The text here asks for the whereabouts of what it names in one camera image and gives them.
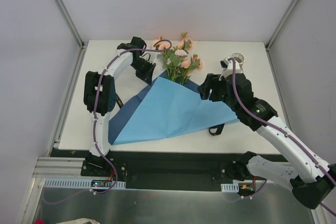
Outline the black ribbon gold lettering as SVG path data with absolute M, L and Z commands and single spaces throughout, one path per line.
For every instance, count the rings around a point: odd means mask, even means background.
M 208 132 L 211 136 L 217 136 L 217 135 L 221 135 L 223 129 L 224 129 L 225 123 L 223 124 L 219 124 L 216 126 L 212 126 L 208 129 Z

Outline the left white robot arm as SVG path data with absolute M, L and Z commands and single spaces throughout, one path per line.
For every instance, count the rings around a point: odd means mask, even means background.
M 110 151 L 108 141 L 110 114 L 117 102 L 115 81 L 129 66 L 135 76 L 148 85 L 152 84 L 155 61 L 144 58 L 146 43 L 140 37 L 133 37 L 129 43 L 121 43 L 109 63 L 101 71 L 88 71 L 85 76 L 83 102 L 90 114 L 92 144 L 85 158 L 87 168 L 99 176 L 110 173 L 111 164 L 105 160 Z

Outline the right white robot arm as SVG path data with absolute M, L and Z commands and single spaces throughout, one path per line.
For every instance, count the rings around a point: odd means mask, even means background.
M 203 100 L 224 102 L 240 122 L 271 143 L 293 167 L 285 169 L 246 152 L 234 170 L 235 179 L 248 179 L 252 175 L 268 179 L 291 191 L 309 209 L 316 209 L 335 188 L 335 165 L 310 150 L 269 103 L 255 97 L 244 74 L 224 78 L 210 73 L 197 90 Z

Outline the blue wrapping paper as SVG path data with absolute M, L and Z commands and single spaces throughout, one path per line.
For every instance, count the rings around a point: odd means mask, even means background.
M 238 120 L 226 104 L 202 100 L 197 88 L 193 81 L 174 83 L 163 72 L 110 119 L 109 144 L 160 140 Z

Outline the pink artificial flower bouquet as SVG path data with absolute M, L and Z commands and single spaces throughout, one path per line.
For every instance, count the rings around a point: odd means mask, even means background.
M 166 78 L 181 85 L 190 80 L 192 72 L 203 67 L 201 58 L 197 54 L 190 54 L 194 43 L 187 36 L 188 32 L 181 33 L 181 41 L 169 50 L 163 51 L 161 60 L 167 73 Z

